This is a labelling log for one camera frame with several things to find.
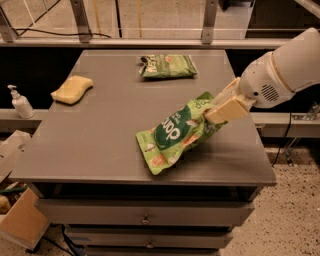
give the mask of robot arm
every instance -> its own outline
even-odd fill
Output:
[[[221,123],[246,116],[252,106],[272,108],[320,82],[320,34],[310,28],[252,62],[213,100],[205,118]]]

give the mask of cabinet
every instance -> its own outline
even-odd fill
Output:
[[[166,50],[84,51],[72,73],[93,89],[74,106],[53,103],[12,178],[29,183],[36,207],[87,255],[217,256],[275,175],[250,116],[152,175],[136,132],[234,75],[224,51],[175,50],[199,74],[146,81],[136,58],[148,53]]]

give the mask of drawer handle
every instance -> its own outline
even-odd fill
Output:
[[[152,241],[150,240],[149,243],[146,246],[147,249],[153,249],[154,245],[152,244]]]
[[[147,214],[144,215],[143,220],[141,220],[141,223],[143,225],[149,225],[151,223],[151,221],[148,219],[148,215]]]

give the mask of green snack bag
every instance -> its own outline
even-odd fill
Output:
[[[174,165],[187,150],[210,138],[224,124],[211,124],[204,113],[214,105],[205,92],[157,127],[136,134],[144,158],[154,175]]]
[[[139,73],[144,78],[177,78],[197,74],[191,57],[185,55],[154,54],[140,58],[144,63]]]

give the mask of soap dispenser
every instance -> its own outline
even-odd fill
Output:
[[[20,95],[15,89],[17,86],[8,85],[12,95],[12,105],[17,110],[18,114],[23,119],[28,119],[34,116],[34,110],[25,96]]]

